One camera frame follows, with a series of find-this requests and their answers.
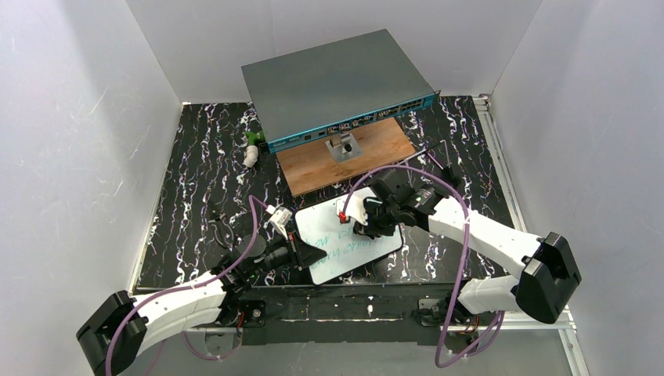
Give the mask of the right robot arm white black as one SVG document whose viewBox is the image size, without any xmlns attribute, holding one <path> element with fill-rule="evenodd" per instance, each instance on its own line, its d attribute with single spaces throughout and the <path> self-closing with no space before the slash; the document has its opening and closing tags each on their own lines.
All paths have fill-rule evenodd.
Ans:
<svg viewBox="0 0 664 376">
<path fill-rule="evenodd" d="M 337 202 L 337 217 L 352 223 L 354 233 L 371 239 L 391 236 L 400 224 L 418 227 L 461 244 L 507 271 L 502 277 L 470 280 L 458 276 L 445 299 L 455 320 L 480 313 L 522 312 L 554 324 L 582 281 L 565 237 L 522 232 L 472 211 L 457 192 L 452 175 L 409 184 L 405 165 L 376 168 L 360 180 L 370 195 L 351 190 Z"/>
</svg>

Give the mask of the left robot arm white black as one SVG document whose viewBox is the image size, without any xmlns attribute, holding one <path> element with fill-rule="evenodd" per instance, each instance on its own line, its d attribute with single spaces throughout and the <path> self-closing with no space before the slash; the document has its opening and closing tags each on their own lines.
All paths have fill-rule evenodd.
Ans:
<svg viewBox="0 0 664 376">
<path fill-rule="evenodd" d="M 118 375 L 158 342 L 238 311 L 240 296 L 250 290 L 257 270 L 307 269 L 326 256 L 295 231 L 278 235 L 261 255 L 224 255 L 190 282 L 145 295 L 113 293 L 82 324 L 76 339 L 93 374 Z"/>
</svg>

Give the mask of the small whiteboard black frame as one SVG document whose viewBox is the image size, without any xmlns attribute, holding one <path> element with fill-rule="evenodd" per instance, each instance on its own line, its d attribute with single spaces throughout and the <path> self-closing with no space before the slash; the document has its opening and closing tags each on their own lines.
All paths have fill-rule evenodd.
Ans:
<svg viewBox="0 0 664 376">
<path fill-rule="evenodd" d="M 309 271 L 315 285 L 325 284 L 360 266 L 375 261 L 404 244 L 402 231 L 397 226 L 389 237 L 369 237 L 353 233 L 354 223 L 342 224 L 337 217 L 345 204 L 346 196 L 314 204 L 295 214 L 295 223 L 302 240 L 326 255 L 314 262 Z"/>
</svg>

